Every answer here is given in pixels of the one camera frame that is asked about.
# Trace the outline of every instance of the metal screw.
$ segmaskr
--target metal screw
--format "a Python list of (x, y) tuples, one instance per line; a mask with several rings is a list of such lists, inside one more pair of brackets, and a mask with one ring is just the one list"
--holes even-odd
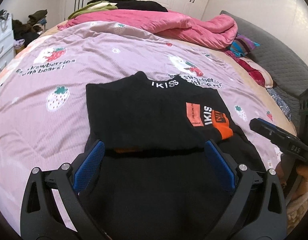
[(276, 171), (275, 171), (274, 169), (269, 169), (268, 171), (269, 171), (269, 173), (272, 174), (272, 175), (275, 175), (275, 174), (276, 174)]
[(70, 165), (68, 163), (64, 163), (62, 165), (62, 170), (64, 170), (64, 171), (68, 170), (69, 168), (70, 168)]
[(38, 173), (39, 172), (39, 168), (34, 168), (33, 170), (32, 170), (32, 173), (33, 174), (36, 174), (36, 173)]
[(241, 164), (241, 165), (239, 165), (239, 169), (241, 171), (246, 171), (247, 170), (247, 166), (245, 164)]

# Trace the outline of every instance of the blue gripper pad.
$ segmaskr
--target blue gripper pad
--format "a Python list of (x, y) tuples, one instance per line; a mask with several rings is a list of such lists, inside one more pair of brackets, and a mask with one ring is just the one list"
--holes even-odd
[(105, 145), (98, 142), (74, 175), (73, 189), (78, 194), (86, 189), (105, 155)]
[(207, 141), (205, 143), (205, 156), (213, 167), (223, 190), (227, 192), (234, 192), (236, 188), (235, 174), (216, 147), (211, 141)]

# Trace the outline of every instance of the striped pillow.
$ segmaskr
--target striped pillow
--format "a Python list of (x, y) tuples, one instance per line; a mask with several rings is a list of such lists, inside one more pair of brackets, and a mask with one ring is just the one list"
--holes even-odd
[(233, 43), (228, 46), (228, 49), (230, 49), (236, 57), (244, 57), (258, 46), (258, 43), (238, 33)]

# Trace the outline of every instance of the pink bedsheet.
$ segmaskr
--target pink bedsheet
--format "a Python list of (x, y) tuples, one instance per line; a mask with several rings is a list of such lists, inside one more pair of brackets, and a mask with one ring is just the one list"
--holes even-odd
[(153, 12), (138, 10), (112, 10), (87, 13), (59, 25), (59, 30), (91, 21), (119, 22), (150, 33), (198, 44), (211, 49), (223, 49), (230, 45), (237, 34), (233, 18), (221, 14), (202, 22), (177, 12)]

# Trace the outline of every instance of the red cloth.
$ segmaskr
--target red cloth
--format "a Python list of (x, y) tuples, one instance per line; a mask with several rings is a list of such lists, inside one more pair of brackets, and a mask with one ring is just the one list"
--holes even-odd
[(259, 72), (255, 68), (252, 68), (246, 61), (240, 59), (239, 57), (236, 57), (232, 51), (223, 50), (223, 52), (226, 55), (230, 56), (233, 60), (235, 60), (243, 69), (245, 69), (258, 85), (265, 87), (265, 79), (263, 75), (261, 74), (261, 72)]

